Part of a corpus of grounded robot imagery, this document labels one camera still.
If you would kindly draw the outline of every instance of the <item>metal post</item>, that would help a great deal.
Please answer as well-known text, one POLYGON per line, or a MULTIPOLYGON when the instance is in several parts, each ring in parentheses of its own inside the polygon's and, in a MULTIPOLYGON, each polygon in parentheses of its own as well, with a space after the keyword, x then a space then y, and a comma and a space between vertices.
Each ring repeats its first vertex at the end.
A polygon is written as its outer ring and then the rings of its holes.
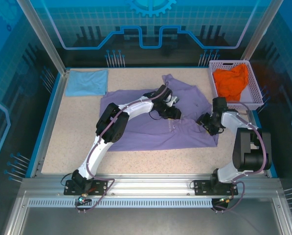
POLYGON ((37 37, 39 38, 44 48, 46 49, 54 66, 56 67, 60 74, 64 75, 66 72, 66 67, 64 66, 56 48, 54 47, 34 7, 32 6, 29 0, 17 0, 17 2, 20 5, 26 18, 28 19, 29 23, 33 27, 35 33, 37 34, 37 37))
POLYGON ((244 51, 241 60, 250 60, 257 46, 259 45, 261 39, 265 35, 269 25, 271 24, 274 16, 276 15, 279 7, 281 6, 283 0, 272 0, 268 6, 261 22, 259 23, 257 29, 255 30, 246 50, 244 51))

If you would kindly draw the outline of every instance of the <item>basket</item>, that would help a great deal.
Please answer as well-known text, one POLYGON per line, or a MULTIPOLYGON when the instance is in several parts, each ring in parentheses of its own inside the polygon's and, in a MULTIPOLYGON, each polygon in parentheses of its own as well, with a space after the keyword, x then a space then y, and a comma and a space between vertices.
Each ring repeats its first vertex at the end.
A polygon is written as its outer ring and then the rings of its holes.
MULTIPOLYGON (((257 80, 252 71, 250 62, 247 60, 210 60, 208 73, 213 97, 214 98, 218 97, 218 93, 214 83, 213 72, 216 69, 231 70, 233 67, 240 64, 245 64, 248 69, 248 85, 243 90, 240 101, 245 103, 250 108, 250 110, 256 110, 257 108, 261 107, 264 103, 262 100, 262 95, 257 80)), ((230 109, 246 110, 246 107, 239 103, 228 103, 227 106, 230 109)))

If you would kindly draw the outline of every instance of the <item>orange cloth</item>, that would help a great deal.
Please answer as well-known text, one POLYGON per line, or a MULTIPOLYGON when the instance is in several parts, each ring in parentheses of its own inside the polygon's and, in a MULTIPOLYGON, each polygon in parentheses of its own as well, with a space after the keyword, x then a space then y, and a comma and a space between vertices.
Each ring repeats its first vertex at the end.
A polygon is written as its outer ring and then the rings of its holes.
POLYGON ((220 97, 227 101, 240 101, 240 95, 248 85, 246 65, 238 65, 229 70, 216 69, 213 72, 215 87, 220 97))

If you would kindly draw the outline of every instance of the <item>blue trim edge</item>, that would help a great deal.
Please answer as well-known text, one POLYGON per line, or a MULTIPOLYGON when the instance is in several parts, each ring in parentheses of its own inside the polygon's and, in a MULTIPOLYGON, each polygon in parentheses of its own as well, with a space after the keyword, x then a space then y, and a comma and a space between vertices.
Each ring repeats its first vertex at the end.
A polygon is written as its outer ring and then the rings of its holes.
MULTIPOLYGON (((255 123, 257 124, 257 127, 262 128, 257 111, 252 111, 252 113, 253 113, 255 123)), ((273 161, 270 168, 270 172, 271 172, 272 178, 278 178, 273 161)))
POLYGON ((43 134, 44 134, 44 131, 45 131, 46 123, 48 121, 50 109, 51 109, 51 106, 52 106, 52 103, 53 103, 53 100, 54 100, 54 96, 55 96, 57 88, 58 88, 60 76, 61 76, 60 73, 58 73, 56 81, 55 81, 55 83, 53 85, 52 93, 51 93, 51 96, 50 96, 50 99, 49 99, 49 102, 48 102, 48 105, 47 105, 45 116, 44 116, 42 125, 41 125, 40 130, 39 130, 39 134, 38 134, 38 137, 37 137, 37 140, 36 140, 36 144, 35 144, 35 147, 34 147, 34 150, 33 150, 32 157, 31 157, 29 165, 28 165, 28 169, 27 169, 26 176, 25 176, 26 178, 30 178, 30 175, 31 175, 31 173, 33 171, 34 163, 36 161, 37 153, 38 153, 38 150, 39 150, 39 146, 40 146, 40 143, 42 141, 42 137, 43 137, 43 134))

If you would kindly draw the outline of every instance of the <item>beige work surface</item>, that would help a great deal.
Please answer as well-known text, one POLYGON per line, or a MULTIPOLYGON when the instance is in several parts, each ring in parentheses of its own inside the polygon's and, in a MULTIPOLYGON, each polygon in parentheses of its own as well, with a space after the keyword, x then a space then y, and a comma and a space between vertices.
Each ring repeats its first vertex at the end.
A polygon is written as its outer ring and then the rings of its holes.
MULTIPOLYGON (((169 73, 180 81, 197 85, 212 102, 207 69, 109 69, 108 91, 157 89, 163 84, 162 75, 169 73)), ((81 165, 94 140, 101 97, 67 97, 63 94, 43 174, 70 173, 81 165)), ((107 152, 97 173, 211 173, 231 161, 234 141, 234 135, 225 130, 219 136, 218 146, 213 148, 107 152)))

